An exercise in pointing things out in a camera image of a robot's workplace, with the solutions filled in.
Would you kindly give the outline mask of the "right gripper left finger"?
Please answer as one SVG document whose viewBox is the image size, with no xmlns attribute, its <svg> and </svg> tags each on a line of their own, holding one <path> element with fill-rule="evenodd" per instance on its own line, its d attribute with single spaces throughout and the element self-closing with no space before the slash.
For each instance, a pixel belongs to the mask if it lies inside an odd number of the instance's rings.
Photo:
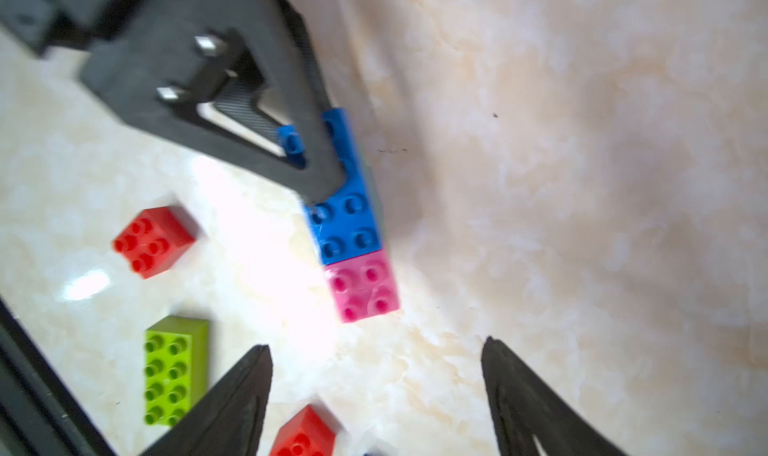
<svg viewBox="0 0 768 456">
<path fill-rule="evenodd" d="M 263 431 L 273 363 L 252 347 L 146 455 L 255 455 Z"/>
</svg>

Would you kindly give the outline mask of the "lime green lego brick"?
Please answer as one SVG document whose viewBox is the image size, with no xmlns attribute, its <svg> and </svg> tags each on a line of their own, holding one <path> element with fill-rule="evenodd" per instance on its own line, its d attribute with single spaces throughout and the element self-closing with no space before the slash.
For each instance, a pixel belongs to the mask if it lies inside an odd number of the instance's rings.
<svg viewBox="0 0 768 456">
<path fill-rule="evenodd" d="M 208 333 L 208 321 L 181 316 L 167 316 L 145 331 L 146 425 L 176 425 L 206 393 Z"/>
</svg>

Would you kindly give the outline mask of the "long blue lego brick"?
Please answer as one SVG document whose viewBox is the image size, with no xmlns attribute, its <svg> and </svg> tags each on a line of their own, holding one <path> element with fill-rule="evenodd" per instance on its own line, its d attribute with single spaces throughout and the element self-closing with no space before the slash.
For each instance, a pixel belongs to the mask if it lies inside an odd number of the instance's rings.
<svg viewBox="0 0 768 456">
<path fill-rule="evenodd" d="M 382 238 L 364 160 L 346 115 L 341 108 L 334 108 L 323 117 L 346 181 L 328 199 L 306 205 L 304 213 L 321 262 L 331 265 L 380 250 Z"/>
</svg>

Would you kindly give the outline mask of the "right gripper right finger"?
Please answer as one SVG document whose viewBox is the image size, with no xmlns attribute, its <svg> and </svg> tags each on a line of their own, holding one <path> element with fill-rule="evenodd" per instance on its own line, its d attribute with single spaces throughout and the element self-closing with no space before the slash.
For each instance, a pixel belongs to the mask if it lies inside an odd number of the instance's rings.
<svg viewBox="0 0 768 456">
<path fill-rule="evenodd" d="M 489 337 L 481 366 L 502 455 L 622 455 L 503 341 Z"/>
</svg>

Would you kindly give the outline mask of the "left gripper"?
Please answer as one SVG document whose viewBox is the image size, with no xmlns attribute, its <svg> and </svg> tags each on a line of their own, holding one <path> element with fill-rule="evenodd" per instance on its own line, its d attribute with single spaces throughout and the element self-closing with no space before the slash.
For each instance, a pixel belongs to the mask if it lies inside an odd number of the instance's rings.
<svg viewBox="0 0 768 456">
<path fill-rule="evenodd" d="M 143 0 L 1 0 L 1 25 L 36 56 L 113 38 Z"/>
</svg>

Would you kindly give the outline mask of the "pink lego brick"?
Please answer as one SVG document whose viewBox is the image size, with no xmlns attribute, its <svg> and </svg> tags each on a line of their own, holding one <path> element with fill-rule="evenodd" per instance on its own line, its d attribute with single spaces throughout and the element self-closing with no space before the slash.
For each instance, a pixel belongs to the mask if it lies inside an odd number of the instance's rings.
<svg viewBox="0 0 768 456">
<path fill-rule="evenodd" d="M 394 271 L 384 249 L 327 265 L 324 277 L 343 323 L 400 309 Z"/>
</svg>

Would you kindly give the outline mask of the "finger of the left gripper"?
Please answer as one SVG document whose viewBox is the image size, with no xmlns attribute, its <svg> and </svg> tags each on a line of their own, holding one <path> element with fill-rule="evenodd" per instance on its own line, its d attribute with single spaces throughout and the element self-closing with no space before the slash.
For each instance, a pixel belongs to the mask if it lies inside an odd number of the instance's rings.
<svg viewBox="0 0 768 456">
<path fill-rule="evenodd" d="M 299 133 L 304 167 L 199 114 L 245 56 Z M 127 125 L 263 176 L 310 204 L 346 180 L 279 0 L 145 0 L 115 39 L 93 47 L 80 78 Z"/>
</svg>

